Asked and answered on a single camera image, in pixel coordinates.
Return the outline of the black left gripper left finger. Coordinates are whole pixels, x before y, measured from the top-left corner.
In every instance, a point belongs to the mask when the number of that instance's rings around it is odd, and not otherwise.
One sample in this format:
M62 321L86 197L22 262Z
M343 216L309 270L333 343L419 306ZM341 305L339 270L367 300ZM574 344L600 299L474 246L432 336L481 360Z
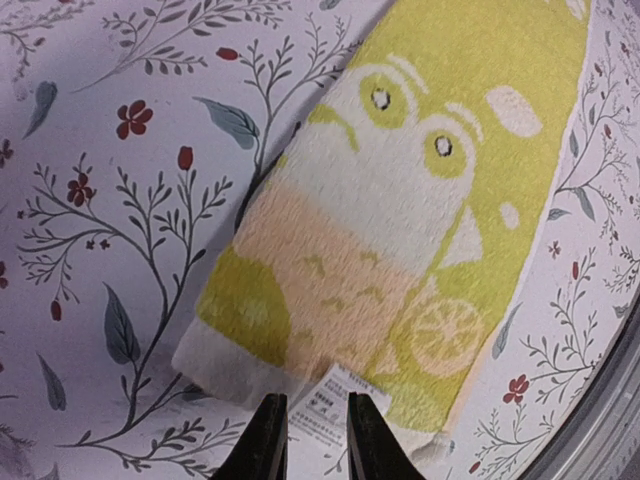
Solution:
M285 480L287 396L267 394L211 480Z

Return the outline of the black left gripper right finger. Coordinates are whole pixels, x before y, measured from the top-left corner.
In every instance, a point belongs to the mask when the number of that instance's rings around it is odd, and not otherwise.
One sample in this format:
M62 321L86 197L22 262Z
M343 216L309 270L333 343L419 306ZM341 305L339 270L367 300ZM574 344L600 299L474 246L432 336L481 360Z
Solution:
M367 394L348 397L347 457L351 480L424 480Z

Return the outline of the green crocodile pattern towel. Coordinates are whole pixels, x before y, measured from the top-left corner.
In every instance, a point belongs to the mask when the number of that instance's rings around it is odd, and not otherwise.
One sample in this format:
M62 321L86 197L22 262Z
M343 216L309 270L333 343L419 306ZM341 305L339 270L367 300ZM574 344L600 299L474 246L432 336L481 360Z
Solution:
M586 1L397 1L218 256L173 368L297 415L341 367L411 459L444 449L526 275L577 100Z

